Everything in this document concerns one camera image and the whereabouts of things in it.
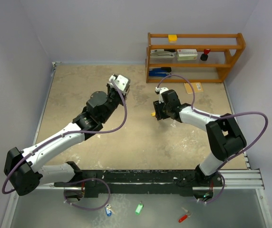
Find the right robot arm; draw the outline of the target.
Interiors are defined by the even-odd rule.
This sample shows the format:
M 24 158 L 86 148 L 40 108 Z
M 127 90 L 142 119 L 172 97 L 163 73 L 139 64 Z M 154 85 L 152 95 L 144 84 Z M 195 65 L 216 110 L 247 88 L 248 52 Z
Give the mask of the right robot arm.
M 247 145 L 237 121 L 230 114 L 214 115 L 198 110 L 191 104 L 182 104 L 175 90 L 155 88 L 155 93 L 159 95 L 158 100 L 153 102 L 157 120 L 171 118 L 207 133 L 211 152 L 195 169 L 196 182 L 206 186 L 219 167 Z

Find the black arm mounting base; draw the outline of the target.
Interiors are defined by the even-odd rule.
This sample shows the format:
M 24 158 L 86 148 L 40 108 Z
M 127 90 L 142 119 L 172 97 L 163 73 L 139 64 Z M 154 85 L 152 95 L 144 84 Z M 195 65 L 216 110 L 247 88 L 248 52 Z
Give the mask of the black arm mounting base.
M 175 194 L 183 197 L 204 195 L 213 187 L 221 187 L 221 175 L 200 177 L 195 170 L 82 170 L 68 183 L 55 182 L 55 187 L 81 187 L 85 197 L 99 194 Z

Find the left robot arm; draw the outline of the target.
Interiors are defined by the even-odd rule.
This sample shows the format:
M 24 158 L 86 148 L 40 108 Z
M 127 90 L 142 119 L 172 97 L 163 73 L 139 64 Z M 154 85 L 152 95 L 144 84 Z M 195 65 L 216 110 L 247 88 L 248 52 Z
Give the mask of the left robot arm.
M 102 130 L 103 124 L 119 105 L 126 107 L 129 89 L 129 83 L 111 80 L 107 85 L 107 92 L 94 92 L 82 113 L 63 130 L 21 151 L 17 147 L 10 149 L 4 165 L 6 179 L 1 188 L 2 194 L 16 191 L 18 195 L 24 196 L 32 192 L 45 176 L 39 170 L 52 158 L 95 134 L 113 133 L 122 128 L 123 123 L 112 130 Z

